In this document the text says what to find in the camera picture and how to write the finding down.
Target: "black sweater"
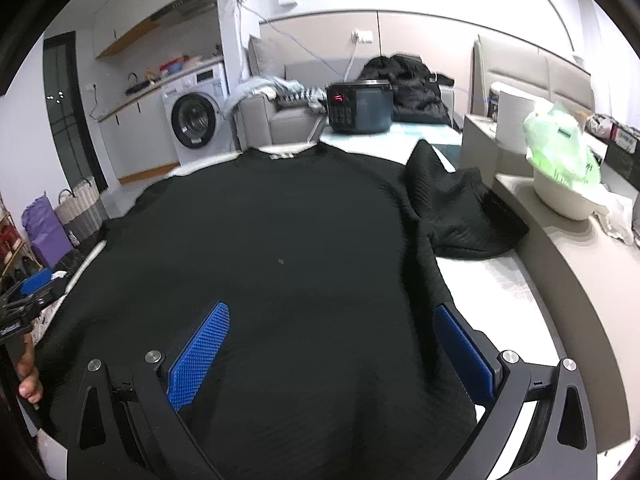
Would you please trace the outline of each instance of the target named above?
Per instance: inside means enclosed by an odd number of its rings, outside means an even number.
[[[188,413],[226,480],[436,478],[475,425],[431,332],[435,255],[485,258],[524,225],[428,143],[406,167],[325,144],[147,189],[36,351],[63,443],[86,363],[166,351],[212,301],[230,329]]]

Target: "white bowl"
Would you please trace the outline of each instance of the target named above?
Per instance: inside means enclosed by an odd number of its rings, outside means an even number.
[[[607,214],[602,204],[592,202],[573,189],[556,182],[533,167],[533,187],[536,193],[551,209],[571,220],[586,220],[591,213],[599,211]]]

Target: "shoe rack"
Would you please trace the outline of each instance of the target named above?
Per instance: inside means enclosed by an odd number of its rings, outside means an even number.
[[[7,236],[8,230],[6,226],[13,228],[13,236]],[[14,273],[16,269],[21,269],[25,276],[29,275],[29,271],[22,265],[22,258],[26,256],[39,269],[42,269],[42,265],[31,251],[31,246],[28,241],[22,238],[20,231],[15,227],[14,219],[9,213],[9,210],[2,201],[2,195],[0,195],[0,244],[4,246],[0,248],[0,294],[7,288],[7,281],[9,277],[15,282]]]

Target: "green plastic bag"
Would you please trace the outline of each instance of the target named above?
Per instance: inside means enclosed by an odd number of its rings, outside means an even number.
[[[527,160],[546,176],[578,193],[600,183],[600,167],[578,121],[561,104],[548,114],[533,112],[524,123]]]

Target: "wall outlet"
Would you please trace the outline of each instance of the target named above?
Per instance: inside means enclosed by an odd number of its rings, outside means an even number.
[[[373,32],[371,30],[354,30],[351,33],[353,43],[373,43]]]

